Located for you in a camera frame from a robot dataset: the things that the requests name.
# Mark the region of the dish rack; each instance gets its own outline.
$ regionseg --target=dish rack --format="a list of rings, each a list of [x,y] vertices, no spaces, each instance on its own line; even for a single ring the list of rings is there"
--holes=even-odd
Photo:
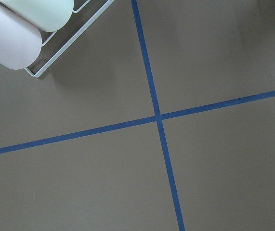
[[[25,70],[33,77],[40,77],[113,2],[75,0],[76,10],[73,10],[69,22],[63,28],[51,33],[40,31],[43,41],[41,53]]]

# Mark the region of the white cylinder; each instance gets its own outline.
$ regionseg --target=white cylinder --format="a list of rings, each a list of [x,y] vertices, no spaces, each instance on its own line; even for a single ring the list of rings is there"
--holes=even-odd
[[[0,6],[0,64],[23,69],[37,59],[41,46],[41,34],[34,25]]]
[[[11,10],[37,26],[52,32],[70,19],[74,0],[0,0]]]

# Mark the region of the floor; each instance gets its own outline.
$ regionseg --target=floor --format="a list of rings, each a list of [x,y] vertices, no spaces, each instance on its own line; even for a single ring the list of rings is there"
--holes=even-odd
[[[0,65],[3,230],[275,230],[275,0],[115,0]]]

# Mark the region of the blue tape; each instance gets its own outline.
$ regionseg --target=blue tape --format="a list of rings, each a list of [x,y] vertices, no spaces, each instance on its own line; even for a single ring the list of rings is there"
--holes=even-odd
[[[180,231],[185,231],[181,207],[180,207],[177,188],[176,188],[176,182],[175,182],[175,178],[174,178],[174,174],[173,174],[172,166],[171,166],[171,161],[170,161],[170,153],[168,151],[168,146],[167,146],[167,142],[166,142],[166,136],[165,136],[165,131],[164,131],[164,127],[163,127],[160,107],[159,107],[158,100],[157,100],[156,87],[155,87],[154,79],[152,76],[151,65],[150,65],[150,61],[149,61],[146,41],[144,38],[142,22],[141,22],[141,18],[139,15],[139,10],[138,10],[136,0],[131,0],[131,3],[132,3],[132,8],[133,8],[138,38],[139,38],[139,42],[140,42],[140,46],[141,46],[141,50],[142,50],[145,70],[146,70],[146,74],[147,74],[147,80],[148,80],[148,84],[149,84],[149,88],[150,88],[152,104],[153,104],[153,108],[154,108],[155,116],[156,116],[156,120],[157,120],[157,129],[158,129],[159,136],[160,136],[165,166],[166,166],[166,170],[167,170],[168,180],[170,183],[170,191],[171,191],[172,199],[174,202],[174,208],[175,208],[176,217],[177,217],[177,221],[178,221],[178,227],[179,227]]]
[[[171,118],[175,118],[175,117],[179,117],[179,116],[186,116],[186,115],[190,115],[190,114],[205,112],[205,111],[214,110],[214,109],[218,109],[218,108],[222,108],[222,107],[233,106],[233,105],[237,105],[237,104],[241,104],[241,103],[248,103],[248,102],[267,99],[267,98],[271,98],[271,97],[275,97],[275,90],[267,92],[267,93],[251,95],[251,96],[238,98],[238,99],[234,99],[234,100],[227,100],[227,101],[220,102],[220,103],[213,103],[213,104],[208,104],[208,105],[204,105],[204,106],[200,106],[200,107],[194,107],[194,108],[190,108],[190,109],[180,110],[177,112],[166,113],[166,114],[162,115],[162,119],[171,119]]]
[[[9,147],[4,147],[0,148],[0,154],[3,153],[8,153],[8,152],[13,152],[21,149],[26,149],[26,148],[32,148],[32,147],[37,147],[49,143],[55,143],[55,142],[61,142],[61,141],[66,141],[66,140],[71,140],[79,137],[84,137],[84,136],[90,136],[98,133],[103,133],[107,131],[113,131],[113,130],[118,130],[122,128],[128,128],[128,127],[133,127],[136,125],[141,125],[141,124],[147,124],[151,122],[155,122],[156,119],[154,116],[152,117],[147,117],[143,119],[136,119],[128,122],[123,122],[119,124],[113,124],[113,125],[108,125],[100,128],[94,128],[90,130],[85,130],[85,131],[79,131],[79,132],[74,132],[66,135],[61,135],[61,136],[55,136],[51,138],[46,138],[38,141],[31,141],[27,143],[21,143]]]

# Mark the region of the rack wire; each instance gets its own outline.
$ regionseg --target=rack wire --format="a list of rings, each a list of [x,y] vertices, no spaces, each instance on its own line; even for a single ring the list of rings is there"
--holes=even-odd
[[[78,14],[86,6],[89,5],[91,0],[86,0],[79,8],[73,10],[73,14]],[[68,49],[72,43],[114,2],[114,0],[106,0],[106,2],[97,10],[95,13],[87,20],[83,26],[73,35],[61,48],[37,71],[31,70],[29,67],[25,70],[33,77],[40,77],[65,51]],[[52,32],[42,43],[42,47],[46,46],[48,43],[52,42],[53,37],[58,31]]]

